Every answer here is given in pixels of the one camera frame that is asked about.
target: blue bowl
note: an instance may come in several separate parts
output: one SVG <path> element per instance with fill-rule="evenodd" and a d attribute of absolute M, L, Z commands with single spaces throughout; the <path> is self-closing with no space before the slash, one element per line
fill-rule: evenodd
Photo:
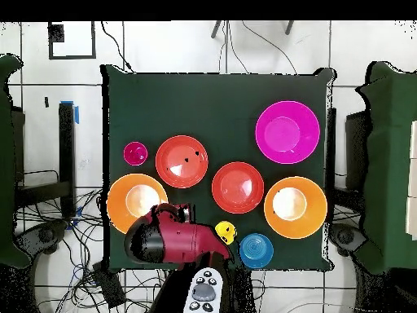
<path fill-rule="evenodd" d="M 262 234 L 249 234 L 240 243 L 239 255 L 244 265 L 251 269 L 260 269 L 267 266 L 272 259 L 274 246 Z"/>

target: orange bowl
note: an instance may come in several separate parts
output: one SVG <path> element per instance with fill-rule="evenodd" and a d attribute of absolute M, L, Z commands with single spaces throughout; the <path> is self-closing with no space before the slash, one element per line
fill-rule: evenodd
<path fill-rule="evenodd" d="M 126 233 L 134 221 L 161 203 L 168 203 L 168 197 L 160 183 L 145 174 L 128 174 L 110 187 L 108 217 L 118 231 Z"/>
<path fill-rule="evenodd" d="M 289 194 L 290 200 L 280 202 L 280 191 L 285 191 L 286 196 Z M 285 178 L 266 194 L 264 213 L 266 221 L 278 234 L 289 239 L 302 239 L 323 225 L 327 200 L 320 186 L 313 181 L 299 176 Z"/>

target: floor tile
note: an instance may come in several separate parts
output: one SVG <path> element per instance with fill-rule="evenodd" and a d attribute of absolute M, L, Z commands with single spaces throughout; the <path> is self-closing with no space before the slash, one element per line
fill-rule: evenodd
<path fill-rule="evenodd" d="M 98 305 L 104 301 L 103 295 L 101 293 L 97 293 L 99 290 L 100 288 L 90 290 L 91 294 L 94 297 L 94 300 L 97 302 Z M 65 287 L 35 287 L 35 296 L 37 299 L 37 304 L 39 305 L 40 312 L 55 313 L 56 308 L 59 305 L 59 300 L 62 299 L 67 292 L 68 288 Z M 77 292 L 77 296 L 80 298 L 79 305 L 74 305 L 71 302 L 71 300 L 68 299 L 63 304 L 63 307 L 59 313 L 98 313 L 95 307 L 80 307 L 80 305 L 93 306 L 94 302 L 88 293 L 82 292 L 80 290 L 79 292 Z M 112 308 L 109 312 L 107 303 L 98 306 L 98 309 L 100 313 L 117 313 L 115 307 Z M 125 313 L 125 308 L 123 305 L 118 306 L 117 310 L 119 313 Z"/>
<path fill-rule="evenodd" d="M 214 20 L 125 22 L 125 58 L 135 72 L 217 72 Z"/>
<path fill-rule="evenodd" d="M 355 288 L 356 272 L 351 257 L 342 257 L 336 247 L 329 242 L 329 258 L 335 265 L 332 271 L 326 272 L 326 287 Z"/>
<path fill-rule="evenodd" d="M 20 23 L 0 23 L 0 55 L 14 54 L 20 56 Z M 20 84 L 20 70 L 12 73 L 9 84 Z"/>
<path fill-rule="evenodd" d="M 128 299 L 126 303 L 127 313 L 143 313 L 151 307 L 160 292 L 160 288 L 127 287 L 125 292 L 126 298 Z"/>
<path fill-rule="evenodd" d="M 365 83 L 372 61 L 388 61 L 402 71 L 417 69 L 417 32 L 412 20 L 333 20 L 331 66 L 336 85 Z"/>
<path fill-rule="evenodd" d="M 324 313 L 354 313 L 356 289 L 326 289 Z"/>
<path fill-rule="evenodd" d="M 77 189 L 77 195 L 81 196 L 85 194 L 86 192 L 93 191 L 93 190 L 87 190 L 84 188 L 78 188 Z M 84 199 L 81 199 L 80 202 L 77 204 L 78 206 L 82 206 L 85 202 Z M 56 213 L 47 213 L 45 210 L 52 210 L 54 209 L 50 205 L 46 203 L 40 203 L 38 208 L 40 209 L 42 216 L 48 216 L 48 217 L 56 217 L 61 218 L 60 214 Z M 36 216 L 36 210 L 33 206 L 29 206 L 26 210 L 26 229 L 29 227 L 32 227 L 36 224 L 39 224 L 39 222 L 34 221 L 28 221 L 28 219 L 38 219 Z M 88 218 L 88 215 L 92 216 L 98 216 L 99 210 L 97 208 L 97 205 L 95 204 L 95 198 L 84 208 L 83 214 Z M 103 259 L 103 227 L 101 226 L 91 226 L 90 224 L 87 224 L 86 222 L 79 222 L 76 225 L 77 229 L 75 230 L 75 234 L 77 234 L 78 238 L 82 240 L 83 243 L 86 243 L 89 251 L 90 251 L 90 265 L 89 268 L 92 270 L 92 265 L 96 262 L 100 262 Z M 76 238 L 74 234 L 74 231 L 66 230 L 64 239 L 67 242 L 68 246 L 71 249 L 71 258 L 74 261 L 75 264 L 81 263 L 81 256 L 83 258 L 84 255 L 84 249 L 80 248 L 80 242 Z M 69 285 L 75 284 L 77 282 L 77 278 L 80 277 L 81 271 L 75 272 L 74 276 L 74 266 L 71 263 L 70 257 L 69 257 L 69 249 L 66 246 L 66 244 L 61 241 L 58 245 L 58 249 L 55 253 L 51 255 L 45 255 L 41 254 L 39 258 L 39 262 L 37 264 L 37 270 L 36 270 L 36 276 L 35 276 L 35 284 L 36 285 Z M 124 275 L 120 274 L 121 276 L 121 283 L 124 285 L 125 279 Z"/>
<path fill-rule="evenodd" d="M 161 280 L 165 278 L 164 272 L 159 270 L 159 277 Z M 145 285 L 152 287 L 159 283 L 157 270 L 127 270 L 126 271 L 126 286 L 135 287 Z"/>
<path fill-rule="evenodd" d="M 289 36 L 284 33 L 285 20 L 248 20 L 245 24 L 285 51 L 298 73 L 327 67 L 328 21 L 296 21 Z M 223 23 L 217 36 L 211 38 L 214 25 L 215 20 L 126 22 L 125 58 L 136 72 L 218 72 L 224 44 Z M 231 43 L 250 73 L 294 73 L 280 51 L 247 30 L 241 21 L 231 20 L 230 32 L 228 73 L 245 73 Z M 224 47 L 222 73 L 226 68 L 225 56 Z"/>
<path fill-rule="evenodd" d="M 24 86 L 23 97 L 24 170 L 59 171 L 59 103 L 73 101 L 79 107 L 79 123 L 74 123 L 76 186 L 103 185 L 101 87 Z"/>
<path fill-rule="evenodd" d="M 100 22 L 94 22 L 94 24 L 96 59 L 49 60 L 47 23 L 24 22 L 22 27 L 23 83 L 99 84 L 103 80 L 99 67 L 101 64 L 115 64 L 122 67 L 123 60 L 117 52 L 115 42 L 103 32 Z M 104 23 L 104 28 L 117 40 L 122 50 L 121 22 Z"/>
<path fill-rule="evenodd" d="M 336 108 L 336 161 L 335 172 L 346 174 L 346 117 L 365 110 L 365 102 L 354 88 L 333 88 L 332 107 Z M 335 185 L 346 187 L 345 177 L 336 176 Z"/>
<path fill-rule="evenodd" d="M 267 288 L 255 305 L 257 313 L 323 313 L 323 289 Z"/>
<path fill-rule="evenodd" d="M 288 20 L 245 20 L 244 23 L 284 51 L 298 74 L 312 74 L 317 69 L 328 66 L 328 20 L 296 20 L 289 35 L 285 34 Z M 235 53 L 250 73 L 295 74 L 285 55 L 245 28 L 241 20 L 231 20 L 230 30 Z M 223 42 L 220 29 L 217 36 Z M 231 45 L 228 52 L 228 72 L 244 73 Z"/>
<path fill-rule="evenodd" d="M 253 280 L 262 280 L 263 270 L 252 271 Z M 266 287 L 322 287 L 321 271 L 266 271 L 264 284 Z M 253 286 L 262 286 L 261 282 L 253 281 Z"/>

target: magenta bowl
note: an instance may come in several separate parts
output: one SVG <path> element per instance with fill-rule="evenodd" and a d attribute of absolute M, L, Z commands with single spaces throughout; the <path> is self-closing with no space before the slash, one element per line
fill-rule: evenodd
<path fill-rule="evenodd" d="M 147 160 L 147 149 L 140 142 L 132 142 L 125 146 L 123 157 L 130 165 L 141 165 Z"/>
<path fill-rule="evenodd" d="M 257 146 L 270 160 L 290 165 L 305 160 L 317 146 L 320 126 L 304 104 L 281 101 L 271 104 L 257 120 Z"/>

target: bowl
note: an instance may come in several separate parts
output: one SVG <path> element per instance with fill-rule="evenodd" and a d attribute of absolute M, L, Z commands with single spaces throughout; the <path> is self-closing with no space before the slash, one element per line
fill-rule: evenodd
<path fill-rule="evenodd" d="M 266 193 L 266 221 L 281 236 L 303 239 L 323 225 L 327 200 L 318 184 L 299 176 L 279 180 Z"/>
<path fill-rule="evenodd" d="M 158 181 L 145 174 L 128 174 L 110 187 L 108 217 L 118 231 L 126 233 L 134 221 L 161 203 L 168 203 L 168 197 Z"/>
<path fill-rule="evenodd" d="M 320 126 L 304 104 L 281 101 L 270 105 L 257 120 L 255 138 L 261 152 L 281 164 L 306 159 L 317 147 Z"/>
<path fill-rule="evenodd" d="M 169 186 L 187 188 L 196 185 L 209 167 L 203 145 L 187 135 L 165 140 L 156 153 L 156 171 Z"/>
<path fill-rule="evenodd" d="M 214 175 L 212 194 L 217 205 L 232 214 L 253 210 L 264 195 L 261 174 L 245 162 L 231 162 Z"/>
<path fill-rule="evenodd" d="M 274 255 L 274 246 L 263 234 L 245 236 L 239 247 L 239 256 L 244 265 L 251 269 L 261 269 L 269 264 Z"/>
<path fill-rule="evenodd" d="M 147 160 L 147 149 L 140 142 L 131 142 L 125 146 L 123 157 L 130 165 L 141 165 Z"/>

